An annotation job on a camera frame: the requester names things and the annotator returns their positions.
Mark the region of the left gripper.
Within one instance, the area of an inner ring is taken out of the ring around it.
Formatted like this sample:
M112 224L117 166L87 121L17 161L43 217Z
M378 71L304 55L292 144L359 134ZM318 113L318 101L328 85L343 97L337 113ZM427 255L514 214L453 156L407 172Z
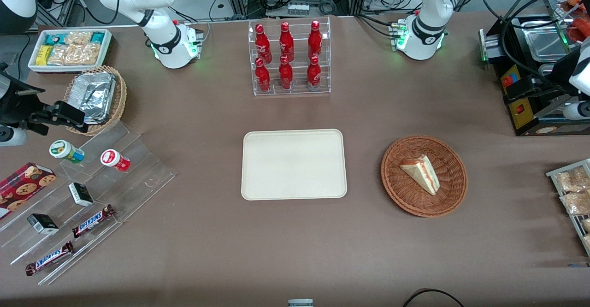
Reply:
M528 103L533 109L544 109L563 94L579 96L581 93L579 86L582 85L582 65L578 66L580 57L581 48L576 48L555 63L549 74L552 86L533 75L504 76L504 104L519 106ZM520 97L511 100L509 96Z

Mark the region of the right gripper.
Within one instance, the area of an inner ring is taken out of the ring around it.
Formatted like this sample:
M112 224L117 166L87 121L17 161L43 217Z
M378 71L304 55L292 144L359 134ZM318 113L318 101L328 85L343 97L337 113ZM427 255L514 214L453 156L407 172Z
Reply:
M78 132L87 133L86 114L64 102L57 101L51 107L44 107L38 94L44 89L30 86L13 78L6 72L8 65L0 64L1 84L0 120L4 126L29 129L39 135L48 134L48 125L67 126Z

